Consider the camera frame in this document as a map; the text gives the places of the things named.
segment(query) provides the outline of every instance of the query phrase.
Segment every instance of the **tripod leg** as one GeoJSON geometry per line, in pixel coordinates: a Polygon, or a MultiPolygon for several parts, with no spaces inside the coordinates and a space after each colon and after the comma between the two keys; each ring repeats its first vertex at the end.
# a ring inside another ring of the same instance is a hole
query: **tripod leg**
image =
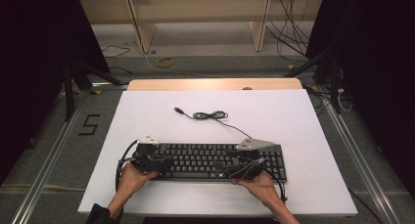
{"type": "Polygon", "coordinates": [[[72,90],[72,83],[70,82],[69,65],[66,65],[64,67],[64,85],[65,85],[65,98],[67,100],[67,117],[65,118],[65,121],[68,121],[74,111],[73,90],[72,90]]]}
{"type": "Polygon", "coordinates": [[[97,76],[111,82],[111,84],[113,84],[113,85],[128,85],[128,82],[122,82],[118,79],[115,79],[112,76],[110,76],[106,73],[103,73],[102,71],[100,71],[100,70],[98,70],[94,67],[91,67],[91,66],[89,66],[88,64],[86,64],[82,61],[74,61],[74,64],[78,67],[81,67],[84,70],[90,71],[90,72],[96,74],[97,76]]]}
{"type": "Polygon", "coordinates": [[[339,64],[336,59],[333,58],[332,66],[332,84],[330,91],[330,100],[333,109],[335,109],[337,114],[340,114],[340,103],[338,101],[338,91],[339,91],[339,64]]]}
{"type": "Polygon", "coordinates": [[[327,53],[326,51],[323,51],[322,53],[320,53],[319,55],[317,55],[316,57],[314,57],[313,59],[311,59],[304,65],[302,65],[301,67],[296,68],[294,71],[291,71],[290,73],[284,75],[284,77],[295,77],[299,75],[300,73],[314,67],[315,65],[320,63],[322,59],[325,58],[325,56],[327,55],[326,53],[327,53]]]}

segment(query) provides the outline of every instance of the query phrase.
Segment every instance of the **keyboard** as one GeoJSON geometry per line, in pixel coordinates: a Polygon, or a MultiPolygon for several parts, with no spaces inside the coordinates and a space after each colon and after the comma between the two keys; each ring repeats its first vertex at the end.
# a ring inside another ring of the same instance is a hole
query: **keyboard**
{"type": "MultiPolygon", "coordinates": [[[[225,154],[226,150],[235,150],[236,146],[237,144],[160,144],[155,156],[172,157],[173,165],[160,171],[155,180],[229,182],[214,164],[239,164],[236,158],[225,154]]],[[[260,149],[259,152],[265,158],[263,165],[280,182],[286,183],[287,173],[281,145],[260,149]]]]}

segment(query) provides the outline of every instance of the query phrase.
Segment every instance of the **cable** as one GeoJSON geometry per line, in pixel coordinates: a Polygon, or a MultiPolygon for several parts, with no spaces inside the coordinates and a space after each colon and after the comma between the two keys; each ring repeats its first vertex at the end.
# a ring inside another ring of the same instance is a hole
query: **cable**
{"type": "Polygon", "coordinates": [[[278,27],[274,24],[274,22],[271,22],[271,24],[274,27],[274,29],[277,30],[279,33],[281,33],[281,35],[283,35],[285,38],[290,39],[290,40],[292,40],[294,42],[299,42],[298,40],[294,39],[293,37],[288,36],[288,35],[284,34],[282,31],[280,31],[280,29],[278,29],[278,27]]]}
{"type": "MultiPolygon", "coordinates": [[[[146,56],[146,54],[143,54],[143,56],[146,59],[146,62],[147,62],[147,65],[148,65],[149,69],[153,70],[153,71],[159,71],[159,72],[170,73],[170,74],[195,74],[195,75],[206,76],[206,77],[230,78],[229,76],[225,76],[225,75],[202,74],[202,73],[197,73],[197,72],[181,72],[181,71],[168,71],[168,70],[163,70],[163,69],[156,69],[156,68],[153,68],[150,65],[149,58],[146,56]]],[[[293,62],[305,63],[305,61],[295,61],[295,60],[292,60],[292,61],[293,62]]],[[[253,78],[253,77],[256,77],[256,78],[284,77],[284,75],[246,75],[246,76],[241,76],[239,78],[253,78]]]]}
{"type": "Polygon", "coordinates": [[[281,41],[282,43],[284,43],[284,45],[286,45],[286,46],[288,46],[288,47],[290,47],[291,49],[293,49],[294,51],[296,51],[297,53],[299,53],[299,54],[301,54],[302,56],[304,56],[304,53],[302,52],[302,51],[299,51],[298,49],[296,49],[296,48],[294,48],[292,45],[290,45],[289,43],[287,43],[285,40],[283,40],[283,39],[281,39],[280,37],[277,37],[277,35],[275,35],[270,29],[269,29],[269,27],[267,26],[266,27],[266,29],[272,34],[272,36],[275,38],[275,39],[277,39],[277,40],[279,40],[279,41],[281,41]]]}
{"type": "MultiPolygon", "coordinates": [[[[307,35],[305,35],[305,33],[300,29],[300,27],[294,22],[294,13],[293,13],[294,0],[289,0],[289,3],[291,2],[291,4],[287,5],[287,7],[290,6],[290,13],[287,11],[287,8],[285,7],[283,0],[280,0],[280,2],[281,2],[281,5],[282,5],[282,7],[284,9],[285,14],[286,14],[286,18],[287,18],[286,19],[286,23],[287,22],[290,22],[291,23],[292,28],[293,28],[293,35],[294,35],[294,37],[297,37],[297,35],[298,35],[299,36],[299,39],[300,39],[300,41],[302,43],[302,45],[304,45],[305,48],[306,48],[305,42],[302,41],[301,34],[302,34],[302,36],[304,36],[307,39],[309,39],[309,37],[307,35]]],[[[304,10],[304,13],[303,13],[302,17],[305,15],[305,12],[306,12],[307,8],[308,8],[308,6],[305,7],[305,10],[304,10]]]]}
{"type": "Polygon", "coordinates": [[[320,115],[329,105],[330,105],[330,102],[326,104],[326,106],[324,106],[324,108],[317,114],[317,116],[320,115]]]}
{"type": "Polygon", "coordinates": [[[119,179],[121,178],[122,165],[126,162],[125,157],[127,156],[128,152],[130,151],[132,146],[134,146],[134,144],[136,144],[136,143],[137,143],[137,140],[132,142],[130,144],[130,146],[128,146],[127,150],[125,150],[125,153],[124,153],[124,155],[122,155],[122,158],[118,161],[118,166],[116,167],[116,173],[115,173],[115,190],[116,191],[118,190],[119,179]]]}
{"type": "Polygon", "coordinates": [[[345,107],[343,107],[343,104],[342,104],[342,102],[341,102],[341,100],[340,100],[340,96],[342,95],[342,92],[341,93],[339,93],[339,95],[338,95],[338,101],[339,101],[339,105],[340,105],[340,107],[345,111],[345,112],[350,112],[351,111],[351,108],[353,107],[353,104],[350,104],[350,106],[349,106],[349,108],[348,108],[348,110],[347,109],[345,109],[345,107]]]}
{"type": "Polygon", "coordinates": [[[122,67],[110,67],[110,69],[112,69],[112,68],[122,69],[122,70],[124,70],[125,72],[128,72],[128,73],[132,74],[132,71],[131,71],[131,70],[127,70],[127,69],[122,68],[122,67]]]}
{"type": "Polygon", "coordinates": [[[222,121],[220,121],[219,119],[228,117],[228,113],[226,113],[226,112],[216,111],[216,112],[214,112],[212,114],[208,114],[208,113],[204,113],[204,112],[196,112],[196,113],[193,114],[193,117],[191,117],[191,116],[189,116],[187,113],[185,113],[184,111],[182,111],[179,108],[174,108],[174,110],[176,112],[178,112],[178,113],[181,113],[181,114],[186,115],[189,118],[193,118],[193,119],[197,119],[197,120],[214,119],[217,122],[219,122],[219,123],[221,123],[221,124],[223,124],[225,126],[234,128],[234,129],[238,130],[239,132],[245,134],[247,137],[252,138],[250,135],[246,134],[241,129],[239,129],[239,128],[235,127],[235,126],[229,125],[229,124],[225,124],[222,121]]]}
{"type": "Polygon", "coordinates": [[[360,201],[364,207],[366,207],[366,209],[372,213],[372,215],[376,218],[376,220],[378,220],[379,223],[383,224],[384,222],[382,221],[382,219],[376,215],[376,213],[372,210],[372,208],[370,208],[370,206],[364,202],[354,191],[352,191],[349,187],[347,187],[348,191],[358,200],[360,201]]]}
{"type": "Polygon", "coordinates": [[[118,57],[118,56],[123,55],[123,54],[125,54],[125,53],[127,53],[127,52],[129,52],[129,51],[130,51],[130,48],[127,48],[127,47],[119,47],[119,46],[116,46],[116,45],[109,45],[107,48],[102,49],[101,51],[106,51],[106,50],[108,50],[110,47],[116,47],[116,48],[118,48],[118,49],[122,49],[122,50],[126,50],[126,51],[124,51],[124,52],[122,52],[122,53],[119,53],[119,54],[117,54],[117,55],[115,55],[115,56],[106,56],[106,58],[115,58],[115,57],[118,57]]]}
{"type": "Polygon", "coordinates": [[[253,161],[251,161],[250,163],[248,163],[247,165],[245,165],[243,168],[241,168],[240,170],[238,170],[238,171],[236,171],[236,172],[234,172],[234,173],[232,173],[231,175],[229,175],[229,179],[232,179],[232,177],[233,176],[235,176],[236,174],[238,174],[238,173],[240,173],[240,172],[242,172],[242,171],[244,171],[248,166],[250,167],[250,168],[248,168],[248,170],[245,172],[245,174],[244,174],[244,176],[242,176],[241,177],[241,179],[244,179],[245,178],[245,176],[248,174],[248,172],[256,165],[256,163],[257,163],[257,160],[253,160],[253,161]]]}
{"type": "Polygon", "coordinates": [[[226,76],[223,76],[223,75],[210,75],[210,74],[201,74],[201,73],[196,73],[196,72],[181,72],[181,71],[168,71],[168,70],[162,70],[162,69],[155,69],[150,65],[149,58],[147,58],[146,54],[143,54],[143,56],[144,56],[144,58],[146,58],[147,65],[148,65],[149,69],[154,70],[154,71],[170,73],[170,74],[195,74],[195,75],[206,76],[206,77],[227,78],[226,76]]]}
{"type": "Polygon", "coordinates": [[[283,203],[285,203],[285,201],[288,198],[285,196],[284,183],[281,183],[280,180],[278,180],[278,178],[271,171],[269,171],[267,168],[263,167],[262,170],[265,171],[266,173],[268,173],[275,181],[277,181],[277,184],[278,184],[278,187],[280,188],[280,193],[281,193],[280,194],[280,197],[281,197],[280,199],[281,199],[281,201],[283,201],[283,203]]]}

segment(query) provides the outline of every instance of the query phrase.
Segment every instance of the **white table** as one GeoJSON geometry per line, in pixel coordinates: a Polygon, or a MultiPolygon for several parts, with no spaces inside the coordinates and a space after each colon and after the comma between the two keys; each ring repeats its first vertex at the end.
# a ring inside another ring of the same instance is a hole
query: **white table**
{"type": "MultiPolygon", "coordinates": [[[[224,120],[256,139],[281,144],[293,214],[357,213],[312,104],[304,90],[126,91],[79,207],[107,206],[115,194],[115,167],[125,149],[143,136],[161,143],[240,143],[245,135],[213,120],[187,114],[225,111],[224,120]]],[[[245,188],[231,184],[150,181],[125,206],[145,216],[271,217],[245,188]]]]}

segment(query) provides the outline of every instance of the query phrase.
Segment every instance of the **wrist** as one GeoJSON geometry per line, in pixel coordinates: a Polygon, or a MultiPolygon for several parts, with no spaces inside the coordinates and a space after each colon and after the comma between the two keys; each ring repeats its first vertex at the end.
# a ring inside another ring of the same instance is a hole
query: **wrist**
{"type": "Polygon", "coordinates": [[[280,223],[299,223],[280,199],[270,201],[267,206],[280,223]]]}
{"type": "Polygon", "coordinates": [[[108,205],[110,217],[116,219],[122,211],[122,208],[131,198],[130,195],[124,193],[116,193],[111,203],[108,205]]]}

